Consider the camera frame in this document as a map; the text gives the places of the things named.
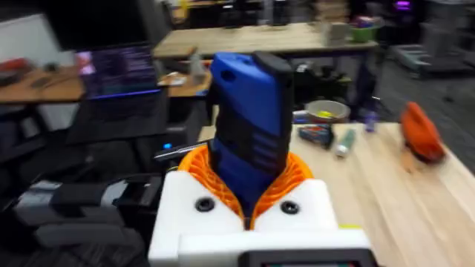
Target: laptop screen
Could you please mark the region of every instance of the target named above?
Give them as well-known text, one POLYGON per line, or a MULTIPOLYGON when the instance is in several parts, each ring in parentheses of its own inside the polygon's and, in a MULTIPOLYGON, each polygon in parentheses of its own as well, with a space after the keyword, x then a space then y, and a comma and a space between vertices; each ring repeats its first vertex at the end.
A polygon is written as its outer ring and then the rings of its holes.
POLYGON ((157 91, 148 45, 80 51, 76 61, 88 98, 157 91))

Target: wooden desk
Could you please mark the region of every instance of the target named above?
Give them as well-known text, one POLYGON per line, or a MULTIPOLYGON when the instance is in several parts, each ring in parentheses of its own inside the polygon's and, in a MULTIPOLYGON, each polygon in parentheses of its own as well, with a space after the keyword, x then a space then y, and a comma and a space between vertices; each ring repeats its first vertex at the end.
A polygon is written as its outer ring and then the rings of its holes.
POLYGON ((0 103, 20 105, 77 102, 82 94, 82 83, 75 67, 64 67, 53 75, 37 69, 27 73, 20 82, 0 88, 0 103), (51 80, 42 88, 33 88, 31 84, 42 77, 51 77, 51 80))
MULTIPOLYGON (((376 133, 363 125, 335 125, 336 134, 357 130, 346 159, 292 133, 290 150, 328 185, 338 222, 360 225, 387 267, 454 267, 475 263, 475 178, 447 149, 441 165, 408 174, 400 162, 399 124, 384 123, 376 133)), ((200 138, 214 136, 214 128, 200 138)))
POLYGON ((252 53, 262 50, 292 56, 316 56, 321 53, 361 53, 377 47, 376 42, 348 43, 328 47, 315 26, 294 23, 281 27, 248 26, 238 29, 207 28, 174 30, 154 49, 154 56, 161 59, 185 59, 190 47, 198 46, 203 57, 216 52, 252 53))
POLYGON ((190 75, 177 73, 173 76, 164 76, 160 79, 160 85, 170 85, 173 79, 184 77, 186 82, 180 86, 169 86, 168 95, 170 97, 190 97, 198 96, 198 93, 203 90, 208 90, 212 83, 212 75, 209 70, 206 71, 206 77, 199 85, 194 85, 190 75))

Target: small bottle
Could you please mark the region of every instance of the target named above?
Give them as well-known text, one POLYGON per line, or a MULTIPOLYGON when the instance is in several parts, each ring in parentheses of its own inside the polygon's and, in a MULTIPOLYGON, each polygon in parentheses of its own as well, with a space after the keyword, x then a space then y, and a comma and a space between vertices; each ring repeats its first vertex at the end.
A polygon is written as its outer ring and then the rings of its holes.
POLYGON ((366 132, 372 133, 376 130, 376 123, 378 122, 378 114, 375 111, 370 111, 364 118, 364 124, 366 125, 366 132))
POLYGON ((336 147, 336 156, 337 157, 345 157, 348 152, 350 151, 353 143, 355 142, 356 138, 356 132, 353 129, 349 129, 344 137, 340 140, 338 143, 338 146, 336 147))

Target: monitor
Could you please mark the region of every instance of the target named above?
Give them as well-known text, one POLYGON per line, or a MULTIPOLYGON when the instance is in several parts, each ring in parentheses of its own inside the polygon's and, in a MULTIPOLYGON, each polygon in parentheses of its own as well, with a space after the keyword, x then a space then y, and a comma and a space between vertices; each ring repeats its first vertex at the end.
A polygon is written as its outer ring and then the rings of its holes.
POLYGON ((63 50, 147 41, 140 0, 41 0, 39 8, 63 50))
POLYGON ((239 267, 378 267, 367 248, 323 248, 248 251, 239 256, 239 267))
POLYGON ((157 91, 157 78, 146 44, 76 52, 88 98, 157 91))

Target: white wall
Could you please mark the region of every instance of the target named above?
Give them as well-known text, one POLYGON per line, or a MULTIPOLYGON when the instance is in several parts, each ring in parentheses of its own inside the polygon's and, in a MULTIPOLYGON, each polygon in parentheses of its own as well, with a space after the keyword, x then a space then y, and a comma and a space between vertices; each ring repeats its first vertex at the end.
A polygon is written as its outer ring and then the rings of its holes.
MULTIPOLYGON (((41 14, 0 23, 0 62, 25 57, 38 67, 48 62, 73 64, 73 53, 62 52, 41 14)), ((42 105, 41 112, 52 129, 66 128, 76 104, 42 105)))
POLYGON ((38 66, 48 62, 72 65, 72 52, 61 52, 43 15, 0 23, 0 62, 26 57, 38 66))

